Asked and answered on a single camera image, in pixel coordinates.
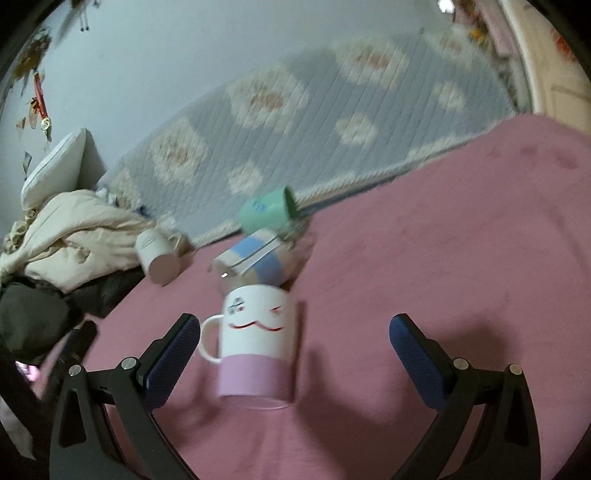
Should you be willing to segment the white pink smiley mug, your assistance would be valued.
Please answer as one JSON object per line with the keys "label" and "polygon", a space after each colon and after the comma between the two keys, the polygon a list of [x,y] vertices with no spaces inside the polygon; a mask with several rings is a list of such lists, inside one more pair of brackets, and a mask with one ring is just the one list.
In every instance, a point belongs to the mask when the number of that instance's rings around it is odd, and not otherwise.
{"label": "white pink smiley mug", "polygon": [[232,290],[221,313],[200,322],[201,357],[218,366],[217,396],[236,406],[274,410],[294,396],[297,305],[264,284]]}

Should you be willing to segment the mint green cup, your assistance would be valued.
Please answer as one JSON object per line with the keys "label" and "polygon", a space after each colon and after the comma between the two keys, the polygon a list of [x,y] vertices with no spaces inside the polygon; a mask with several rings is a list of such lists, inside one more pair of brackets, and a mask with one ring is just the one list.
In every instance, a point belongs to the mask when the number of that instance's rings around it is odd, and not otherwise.
{"label": "mint green cup", "polygon": [[297,218],[297,202],[289,186],[252,198],[239,210],[242,232],[250,235],[261,228],[280,229]]}

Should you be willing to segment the black clothing pile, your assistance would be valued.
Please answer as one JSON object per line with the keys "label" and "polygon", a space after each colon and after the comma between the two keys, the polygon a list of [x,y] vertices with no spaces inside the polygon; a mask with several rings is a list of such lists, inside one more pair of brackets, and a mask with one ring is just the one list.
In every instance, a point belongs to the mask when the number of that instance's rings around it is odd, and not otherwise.
{"label": "black clothing pile", "polygon": [[143,278],[135,267],[64,293],[45,281],[13,275],[1,286],[1,339],[18,362],[38,367],[87,315],[105,318]]}

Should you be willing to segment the plain white mug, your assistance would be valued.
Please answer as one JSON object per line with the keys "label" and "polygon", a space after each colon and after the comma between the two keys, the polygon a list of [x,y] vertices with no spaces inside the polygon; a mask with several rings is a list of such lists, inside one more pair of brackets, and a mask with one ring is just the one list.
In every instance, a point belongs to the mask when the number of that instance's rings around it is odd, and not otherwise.
{"label": "plain white mug", "polygon": [[179,260],[180,234],[166,235],[147,229],[135,241],[135,252],[144,275],[156,285],[167,285],[181,271]]}

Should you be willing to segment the cream crumpled blanket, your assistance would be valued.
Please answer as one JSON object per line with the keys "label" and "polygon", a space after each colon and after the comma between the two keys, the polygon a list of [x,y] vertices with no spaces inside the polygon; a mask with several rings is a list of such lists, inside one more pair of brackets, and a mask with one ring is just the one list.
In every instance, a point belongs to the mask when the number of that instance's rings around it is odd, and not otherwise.
{"label": "cream crumpled blanket", "polygon": [[20,246],[1,255],[1,280],[22,274],[69,293],[99,277],[137,267],[135,241],[152,226],[90,190],[58,194],[37,213]]}

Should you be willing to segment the pink bed sheet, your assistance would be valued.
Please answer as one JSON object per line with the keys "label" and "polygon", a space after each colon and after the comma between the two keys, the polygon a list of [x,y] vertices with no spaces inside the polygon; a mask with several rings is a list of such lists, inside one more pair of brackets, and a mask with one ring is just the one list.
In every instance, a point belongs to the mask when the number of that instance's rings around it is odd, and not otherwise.
{"label": "pink bed sheet", "polygon": [[590,424],[590,138],[543,116],[499,124],[446,158],[311,220],[291,287],[303,341],[294,402],[217,397],[194,355],[158,424],[202,479],[389,479],[434,419],[388,335],[406,313],[453,357],[517,364],[541,475]]}

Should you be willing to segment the clear glass with blue band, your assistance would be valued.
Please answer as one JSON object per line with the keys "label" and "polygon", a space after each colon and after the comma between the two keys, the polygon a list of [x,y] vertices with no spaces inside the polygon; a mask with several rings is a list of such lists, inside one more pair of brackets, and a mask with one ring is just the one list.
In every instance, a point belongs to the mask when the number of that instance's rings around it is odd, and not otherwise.
{"label": "clear glass with blue band", "polygon": [[209,270],[217,274],[225,293],[246,285],[280,287],[296,275],[297,259],[293,243],[263,228],[215,257]]}

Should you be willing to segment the white pillow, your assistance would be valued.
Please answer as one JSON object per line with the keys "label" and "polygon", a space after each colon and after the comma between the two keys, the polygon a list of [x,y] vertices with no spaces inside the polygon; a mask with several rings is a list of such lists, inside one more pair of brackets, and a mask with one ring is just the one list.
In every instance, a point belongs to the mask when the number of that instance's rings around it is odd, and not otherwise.
{"label": "white pillow", "polygon": [[66,135],[27,175],[20,193],[22,210],[78,187],[93,187],[105,173],[92,134],[79,128]]}

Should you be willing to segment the blue floral quilted cover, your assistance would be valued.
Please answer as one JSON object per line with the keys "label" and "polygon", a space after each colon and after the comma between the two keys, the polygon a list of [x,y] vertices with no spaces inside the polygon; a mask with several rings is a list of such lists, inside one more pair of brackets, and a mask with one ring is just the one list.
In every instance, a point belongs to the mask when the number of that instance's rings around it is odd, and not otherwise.
{"label": "blue floral quilted cover", "polygon": [[467,39],[367,34],[250,72],[193,102],[101,185],[196,246],[238,231],[247,200],[308,207],[404,174],[516,114]]}

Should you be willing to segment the red hanging wall ornament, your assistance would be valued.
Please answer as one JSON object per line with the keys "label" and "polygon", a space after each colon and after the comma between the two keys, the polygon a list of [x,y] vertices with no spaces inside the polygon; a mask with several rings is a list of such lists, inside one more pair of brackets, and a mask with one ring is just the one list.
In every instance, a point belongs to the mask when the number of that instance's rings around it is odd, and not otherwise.
{"label": "red hanging wall ornament", "polygon": [[39,127],[46,140],[51,141],[52,121],[47,111],[42,90],[42,79],[38,72],[33,76],[33,97],[29,102],[28,122],[32,129]]}

